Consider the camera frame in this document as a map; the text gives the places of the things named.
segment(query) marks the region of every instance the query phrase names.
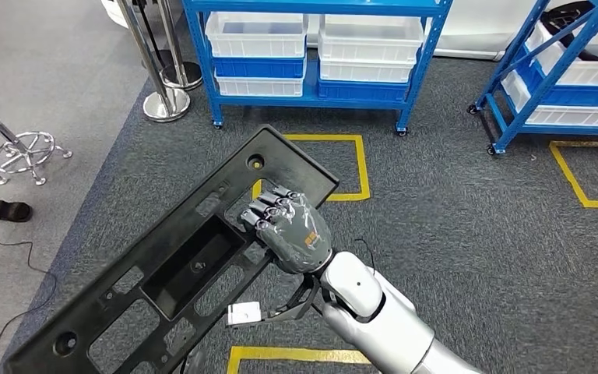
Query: blue plastic bin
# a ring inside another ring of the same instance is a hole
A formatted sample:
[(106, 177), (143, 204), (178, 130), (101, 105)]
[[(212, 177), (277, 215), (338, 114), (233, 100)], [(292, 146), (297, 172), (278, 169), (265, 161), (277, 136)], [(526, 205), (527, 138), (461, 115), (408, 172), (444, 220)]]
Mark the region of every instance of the blue plastic bin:
[(218, 76), (250, 76), (255, 78), (301, 78), (302, 58), (235, 58), (212, 59)]
[[(528, 55), (529, 50), (524, 45), (517, 53), (515, 61)], [(533, 93), (542, 83), (544, 71), (537, 59), (531, 63), (526, 60), (517, 66), (517, 73), (522, 77), (528, 87), (528, 91)], [(547, 91), (540, 102), (542, 105), (575, 105), (579, 107), (598, 107), (598, 86), (570, 86), (557, 84)]]
[(409, 83), (323, 80), (318, 71), (318, 96), (326, 99), (402, 102), (408, 89)]

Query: black shoe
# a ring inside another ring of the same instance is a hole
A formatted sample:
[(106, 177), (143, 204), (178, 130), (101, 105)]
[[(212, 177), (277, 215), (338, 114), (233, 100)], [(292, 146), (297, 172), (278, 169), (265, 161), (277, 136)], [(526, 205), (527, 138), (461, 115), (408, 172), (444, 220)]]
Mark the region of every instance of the black shoe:
[(0, 220), (27, 222), (33, 216), (33, 208), (26, 203), (7, 203), (0, 200)]

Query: chrome stool base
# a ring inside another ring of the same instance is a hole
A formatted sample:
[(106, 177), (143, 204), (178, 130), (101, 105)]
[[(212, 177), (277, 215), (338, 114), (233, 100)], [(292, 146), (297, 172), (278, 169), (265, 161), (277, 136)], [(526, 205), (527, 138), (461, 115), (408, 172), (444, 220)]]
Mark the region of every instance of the chrome stool base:
[(164, 98), (156, 91), (143, 101), (143, 113), (155, 122), (171, 122), (189, 112), (191, 99), (186, 92), (179, 88), (164, 87), (164, 89), (170, 104), (168, 106), (169, 111), (167, 111), (167, 106), (164, 105)]
[(57, 145), (54, 137), (47, 132), (22, 132), (16, 136), (16, 142), (3, 143), (0, 146), (0, 185), (8, 182), (8, 174), (27, 171), (33, 176), (36, 185), (43, 185), (47, 179), (39, 176), (37, 169), (47, 162), (56, 150), (62, 153), (63, 158), (72, 157), (72, 151)]

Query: metal pole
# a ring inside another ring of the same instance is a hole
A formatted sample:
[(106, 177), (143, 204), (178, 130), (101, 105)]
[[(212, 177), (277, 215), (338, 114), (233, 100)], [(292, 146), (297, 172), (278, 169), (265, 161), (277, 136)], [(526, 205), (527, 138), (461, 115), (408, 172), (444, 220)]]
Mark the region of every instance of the metal pole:
[(153, 54), (143, 36), (141, 25), (139, 25), (139, 21), (136, 19), (132, 7), (127, 5), (125, 1), (126, 0), (118, 0), (118, 5), (125, 18), (127, 27), (132, 32), (136, 47), (141, 53), (143, 64), (148, 70), (148, 74), (153, 81), (156, 91), (146, 97), (143, 102), (143, 113), (155, 122), (169, 122), (180, 118), (182, 115), (186, 114), (189, 109), (189, 96), (182, 90), (164, 86), (159, 74), (159, 69), (154, 61)]
[(143, 64), (146, 66), (146, 69), (148, 69), (150, 79), (155, 85), (155, 90), (157, 90), (157, 93), (162, 97), (162, 101), (167, 111), (170, 112), (172, 109), (171, 101), (169, 101), (168, 97), (166, 96), (166, 89), (164, 84), (161, 82), (161, 78), (159, 77), (159, 69), (154, 61), (153, 54), (146, 43), (146, 39), (143, 36), (141, 25), (139, 25), (139, 21), (136, 19), (136, 15), (132, 11), (132, 8), (125, 4), (125, 0), (118, 0), (118, 5), (120, 6), (122, 15), (125, 16), (124, 18), (125, 22), (127, 22), (127, 27), (132, 32), (132, 36), (136, 42), (136, 47), (139, 48), (139, 52), (143, 58)]
[(161, 13), (161, 22), (164, 25), (164, 31), (166, 31), (166, 38), (168, 39), (168, 47), (171, 50), (173, 56), (173, 65), (175, 67), (175, 76), (180, 86), (187, 86), (187, 73), (185, 67), (182, 65), (182, 53), (180, 52), (180, 42), (178, 35), (173, 30), (173, 19), (171, 17), (171, 5), (168, 0), (158, 0), (159, 11)]
[(173, 25), (173, 16), (171, 14), (171, 5), (168, 0), (158, 0), (161, 21), (164, 24), (166, 38), (168, 39), (169, 54), (173, 63), (168, 66), (162, 66), (161, 79), (166, 87), (181, 88), (190, 91), (200, 86), (202, 83), (202, 72), (200, 66), (195, 62), (182, 61), (182, 52), (180, 51), (180, 42), (175, 33)]

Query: black plastic panel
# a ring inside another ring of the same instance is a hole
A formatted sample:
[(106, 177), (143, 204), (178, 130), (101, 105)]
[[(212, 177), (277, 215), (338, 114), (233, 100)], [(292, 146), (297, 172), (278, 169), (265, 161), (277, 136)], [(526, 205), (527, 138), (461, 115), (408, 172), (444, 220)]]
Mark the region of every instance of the black plastic panel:
[[(263, 126), (19, 348), (6, 361), (6, 372), (99, 373), (88, 356), (90, 345), (136, 300), (153, 307), (159, 326), (115, 372), (129, 374), (140, 362), (171, 372), (272, 259), (267, 254), (253, 263), (244, 256), (255, 236), (224, 217), (260, 178), (302, 191), (316, 206), (338, 185), (336, 177)], [(195, 303), (230, 265), (239, 266), (244, 279), (212, 314), (200, 316)], [(138, 284), (126, 294), (114, 292), (114, 284), (133, 266), (143, 273)], [(195, 333), (172, 355), (164, 337), (181, 318)]]

